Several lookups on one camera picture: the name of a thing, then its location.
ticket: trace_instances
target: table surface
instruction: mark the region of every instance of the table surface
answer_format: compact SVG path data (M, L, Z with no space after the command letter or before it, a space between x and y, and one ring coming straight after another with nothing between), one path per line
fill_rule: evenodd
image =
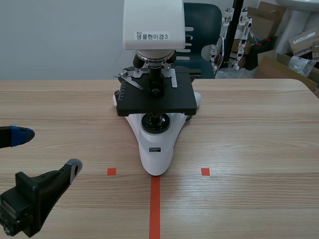
M118 81L0 81L0 192L79 158L83 170L36 239L148 239L151 176L117 117ZM196 80L203 102L160 178L162 239L318 239L319 100L296 80ZM107 176L116 168L116 176ZM202 176L201 168L210 168ZM17 238L25 238L20 233ZM7 238L0 232L0 238Z

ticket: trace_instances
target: brand label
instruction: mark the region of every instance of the brand label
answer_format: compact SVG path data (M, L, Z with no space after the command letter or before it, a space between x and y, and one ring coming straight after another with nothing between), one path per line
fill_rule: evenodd
M135 40L170 40L170 32L169 31L136 31L134 32Z
M150 153L160 152L161 148L150 148Z
M310 52L311 50L313 49L312 46L308 47L308 48L305 48L303 50L300 50L300 51L297 51L294 53L295 56L299 56L299 55L302 55L302 54L306 54L307 52Z

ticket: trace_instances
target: microscope stage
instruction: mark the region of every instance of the microscope stage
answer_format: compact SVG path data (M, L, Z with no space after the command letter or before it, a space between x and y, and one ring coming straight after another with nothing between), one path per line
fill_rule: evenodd
M182 113L187 116L196 114L197 104L188 73L177 73L177 88L172 87L171 78L164 78L164 96L152 98L149 92L149 74L143 74L136 81L144 90L140 90L126 81L122 81L117 100L118 116L131 114Z

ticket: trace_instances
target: microscope base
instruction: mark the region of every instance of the microscope base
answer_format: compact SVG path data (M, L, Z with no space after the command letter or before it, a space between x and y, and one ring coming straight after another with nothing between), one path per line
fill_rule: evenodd
M201 104L201 95L194 93L197 107ZM146 172L152 176L164 174L171 163L175 141L184 126L187 116L180 113L167 114L170 119L169 128L160 134L146 132L142 127L145 114L134 114L126 117L139 143L140 157Z

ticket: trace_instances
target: white microscope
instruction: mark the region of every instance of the white microscope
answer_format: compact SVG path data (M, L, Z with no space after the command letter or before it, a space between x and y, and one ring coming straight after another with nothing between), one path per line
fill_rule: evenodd
M153 176L169 168L178 134L201 103L192 88L192 71L170 67L185 38L183 0L125 0L123 47L137 52L134 67L118 75L121 88L113 101L118 116L133 129L144 169Z

